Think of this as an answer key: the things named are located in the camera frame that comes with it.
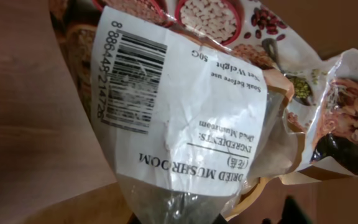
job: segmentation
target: red bowl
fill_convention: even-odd
[[[158,12],[158,14],[161,16],[161,18],[163,18],[163,19],[166,21],[166,20],[167,20],[167,16],[164,14],[164,11],[163,11],[162,8],[160,7],[160,5],[157,3],[157,1],[156,1],[156,0],[149,0],[149,1],[152,3],[153,7],[157,10],[157,12]],[[92,2],[93,2],[94,6],[95,6],[97,9],[99,9],[101,12],[103,11],[103,7],[104,7],[104,6],[102,6],[98,0],[92,0]],[[165,24],[162,25],[162,26],[166,27],[166,26],[171,25],[171,24],[172,24],[172,23],[167,22],[167,23],[165,23]]]
[[[177,4],[177,8],[175,9],[175,19],[181,25],[183,25],[183,23],[181,22],[181,18],[180,18],[180,9],[182,8],[182,6],[185,4],[186,1],[187,0],[180,0]],[[225,40],[224,42],[220,43],[221,45],[225,46],[225,45],[230,44],[231,42],[235,41],[238,38],[238,36],[241,33],[242,26],[241,26],[240,15],[236,11],[234,6],[228,0],[221,0],[221,1],[227,5],[227,7],[230,9],[230,11],[233,12],[234,17],[236,18],[236,22],[237,22],[237,29],[236,29],[236,32],[234,33],[234,35],[230,39]]]

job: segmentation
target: white label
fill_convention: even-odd
[[[193,194],[240,191],[265,116],[261,69],[105,7],[91,71],[92,124],[118,174]]]

